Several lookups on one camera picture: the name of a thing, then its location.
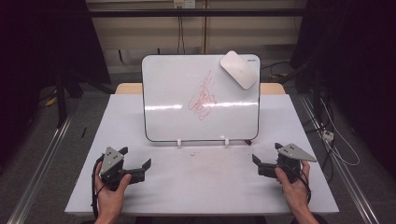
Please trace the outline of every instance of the white eraser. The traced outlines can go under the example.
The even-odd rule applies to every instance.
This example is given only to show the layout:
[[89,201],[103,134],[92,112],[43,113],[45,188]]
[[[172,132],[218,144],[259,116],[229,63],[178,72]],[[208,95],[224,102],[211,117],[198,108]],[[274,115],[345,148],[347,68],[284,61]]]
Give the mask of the white eraser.
[[245,90],[249,89],[258,79],[257,73],[235,51],[229,51],[221,60],[223,67],[239,85]]

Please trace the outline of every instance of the person's right hand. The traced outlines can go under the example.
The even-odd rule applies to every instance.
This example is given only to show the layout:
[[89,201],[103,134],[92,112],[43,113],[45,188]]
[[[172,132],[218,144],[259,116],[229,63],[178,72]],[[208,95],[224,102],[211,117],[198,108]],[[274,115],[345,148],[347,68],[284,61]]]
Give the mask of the person's right hand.
[[[303,165],[303,173],[301,178],[308,183],[309,178],[309,163],[307,161],[301,161]],[[286,203],[289,206],[290,211],[300,224],[304,223],[318,223],[312,215],[308,207],[308,192],[303,182],[298,179],[294,183],[290,183],[285,172],[279,168],[275,168],[278,182],[283,187]]]

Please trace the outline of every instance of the gray carpet floor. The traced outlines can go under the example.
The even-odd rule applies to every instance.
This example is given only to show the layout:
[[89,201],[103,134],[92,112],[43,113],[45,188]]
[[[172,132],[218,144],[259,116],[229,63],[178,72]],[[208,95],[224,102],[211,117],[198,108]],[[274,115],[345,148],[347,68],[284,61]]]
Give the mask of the gray carpet floor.
[[[262,71],[262,75],[263,81],[268,80],[267,69]],[[117,76],[113,87],[124,81],[131,81],[131,75]],[[296,92],[293,85],[293,81],[288,82],[284,85],[285,90],[290,95],[301,122],[310,120],[300,100],[301,94]],[[81,99],[67,98],[68,105],[77,106],[76,113],[49,166],[45,180],[35,196],[25,223],[80,223],[92,219],[92,217],[75,217],[64,212],[109,98],[109,95],[91,87],[82,86],[84,94]],[[37,112],[27,134],[16,149],[15,155],[9,163],[4,165],[3,173],[0,175],[0,223],[7,223],[55,133],[58,121],[57,107],[56,105],[42,107],[42,104],[37,106]],[[349,171],[373,207],[379,223],[394,223],[396,220],[395,179],[373,158],[365,143],[352,132],[350,124],[343,116],[342,108],[338,108],[336,102],[332,102],[332,109],[337,129],[355,148],[361,159],[360,165],[348,166]],[[306,130],[314,128],[311,123],[304,127]],[[307,137],[318,161],[323,163],[326,151],[318,134],[307,133]],[[348,145],[338,135],[335,136],[335,145],[345,160],[356,160]],[[332,169],[328,163],[324,173],[330,175],[331,172]],[[329,186],[340,208],[340,213],[326,215],[325,219],[329,223],[364,223],[360,211],[351,199],[336,169],[333,170],[333,178]],[[291,216],[270,216],[266,219],[267,223],[290,223]],[[122,217],[120,223],[134,223],[134,218]]]

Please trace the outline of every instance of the whiteboard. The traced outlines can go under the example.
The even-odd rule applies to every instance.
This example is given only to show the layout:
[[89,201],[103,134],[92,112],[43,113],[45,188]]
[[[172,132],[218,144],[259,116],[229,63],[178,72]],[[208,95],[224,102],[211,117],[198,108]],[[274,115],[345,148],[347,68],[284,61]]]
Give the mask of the whiteboard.
[[250,140],[259,133],[260,59],[240,55],[257,81],[244,90],[221,66],[224,55],[149,55],[142,62],[150,141]]

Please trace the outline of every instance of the white tabletop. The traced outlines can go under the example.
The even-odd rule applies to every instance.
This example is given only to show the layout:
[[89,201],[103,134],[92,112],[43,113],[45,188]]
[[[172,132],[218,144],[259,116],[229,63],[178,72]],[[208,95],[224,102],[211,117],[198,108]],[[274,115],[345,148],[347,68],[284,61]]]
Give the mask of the white tabletop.
[[[288,95],[262,95],[260,130],[253,144],[233,146],[156,146],[145,136],[142,95],[112,95],[92,148],[65,209],[92,213],[91,174],[107,146],[128,147],[124,169],[152,158],[146,181],[129,186],[123,213],[134,216],[235,216],[289,213],[282,189],[258,175],[251,160],[276,163],[276,142],[294,143],[315,156]],[[335,213],[338,207],[317,162],[311,162],[309,207]]]

